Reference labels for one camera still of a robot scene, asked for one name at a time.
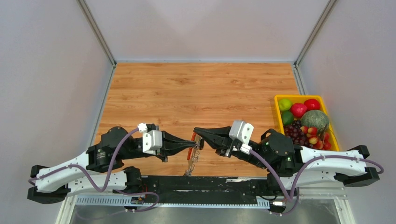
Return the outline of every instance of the green apple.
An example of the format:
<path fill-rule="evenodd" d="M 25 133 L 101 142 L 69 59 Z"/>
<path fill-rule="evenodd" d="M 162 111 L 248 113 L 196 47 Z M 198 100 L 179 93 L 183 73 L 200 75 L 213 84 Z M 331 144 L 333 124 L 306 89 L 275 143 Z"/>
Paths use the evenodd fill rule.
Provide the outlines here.
<path fill-rule="evenodd" d="M 280 111 L 287 111 L 293 106 L 293 102 L 289 99 L 281 99 L 279 102 L 279 109 Z"/>

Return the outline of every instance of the red apple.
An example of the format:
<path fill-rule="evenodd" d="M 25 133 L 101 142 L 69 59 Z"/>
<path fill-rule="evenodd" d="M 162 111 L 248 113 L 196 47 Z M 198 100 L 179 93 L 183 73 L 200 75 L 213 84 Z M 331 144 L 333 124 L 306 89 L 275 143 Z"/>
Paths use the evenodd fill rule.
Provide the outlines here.
<path fill-rule="evenodd" d="M 307 106 L 302 103 L 295 103 L 293 106 L 291 106 L 290 112 L 295 118 L 300 118 L 305 114 L 305 112 L 307 112 Z"/>
<path fill-rule="evenodd" d="M 308 111 L 311 110 L 319 110 L 320 109 L 320 103 L 319 101 L 315 99 L 308 99 L 304 102 L 304 105 L 307 107 Z"/>

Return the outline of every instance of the white wall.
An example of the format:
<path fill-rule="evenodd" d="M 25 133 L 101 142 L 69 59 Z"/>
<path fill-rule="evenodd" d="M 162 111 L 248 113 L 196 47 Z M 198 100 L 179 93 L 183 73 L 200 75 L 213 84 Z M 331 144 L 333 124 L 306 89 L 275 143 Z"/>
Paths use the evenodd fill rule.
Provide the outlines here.
<path fill-rule="evenodd" d="M 339 1 L 301 65 L 308 94 L 322 95 L 342 149 L 367 145 L 386 171 L 348 188 L 358 224 L 394 223 L 396 1 Z"/>
<path fill-rule="evenodd" d="M 87 0 L 121 61 L 294 61 L 327 2 Z"/>
<path fill-rule="evenodd" d="M 30 168 L 87 149 L 112 67 L 73 0 L 1 1 L 0 30 L 0 222 L 54 223 Z"/>

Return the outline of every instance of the grapes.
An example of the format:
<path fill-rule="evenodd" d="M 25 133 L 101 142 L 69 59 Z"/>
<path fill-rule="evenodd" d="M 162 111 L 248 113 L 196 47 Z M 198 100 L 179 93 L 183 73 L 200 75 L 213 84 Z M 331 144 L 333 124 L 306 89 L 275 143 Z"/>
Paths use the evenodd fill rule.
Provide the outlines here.
<path fill-rule="evenodd" d="M 294 144 L 309 147 L 308 137 L 301 128 L 301 121 L 295 120 L 291 125 L 283 127 L 286 138 L 291 139 Z"/>

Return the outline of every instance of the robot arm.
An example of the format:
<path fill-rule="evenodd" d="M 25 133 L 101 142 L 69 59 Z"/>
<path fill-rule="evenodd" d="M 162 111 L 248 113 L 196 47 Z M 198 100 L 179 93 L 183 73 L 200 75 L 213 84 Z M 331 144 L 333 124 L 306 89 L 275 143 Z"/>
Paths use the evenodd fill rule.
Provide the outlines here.
<path fill-rule="evenodd" d="M 254 127 L 241 120 L 234 121 L 232 126 L 222 128 L 199 128 L 194 132 L 201 136 L 216 153 L 221 156 L 236 156 L 260 168 L 267 168 L 258 158 L 253 156 L 253 150 L 263 157 L 280 176 L 281 182 L 287 190 L 292 188 L 297 172 L 311 159 L 320 156 L 341 155 L 354 157 L 356 160 L 328 158 L 308 164 L 298 179 L 298 186 L 319 182 L 341 181 L 345 186 L 367 186 L 379 180 L 375 168 L 367 167 L 360 161 L 369 156 L 366 146 L 358 146 L 346 152 L 334 152 L 311 149 L 294 145 L 291 139 L 283 134 L 269 129 L 256 143 L 250 140 Z M 274 176 L 268 174 L 268 190 L 280 190 Z"/>
<path fill-rule="evenodd" d="M 119 147 L 115 158 L 113 156 L 118 144 L 128 134 L 122 127 L 113 127 L 101 136 L 100 143 L 89 147 L 86 152 L 67 162 L 50 168 L 33 166 L 30 177 L 36 182 L 35 186 L 29 189 L 28 199 L 41 203 L 55 203 L 66 196 L 95 189 L 90 186 L 85 173 L 92 176 L 93 182 L 101 189 L 107 176 L 99 174 L 121 168 L 124 165 L 122 160 L 156 156 L 167 162 L 169 155 L 175 155 L 196 144 L 194 141 L 180 139 L 166 131 L 159 131 L 158 126 L 155 125 L 142 123 L 138 128 L 142 137 L 134 139 L 128 136 Z M 131 182 L 127 180 L 128 177 L 134 179 L 135 176 L 141 176 L 140 171 L 138 170 L 139 174 L 136 174 L 134 169 L 131 167 L 111 174 L 106 189 L 126 189 L 128 185 L 125 183 Z"/>

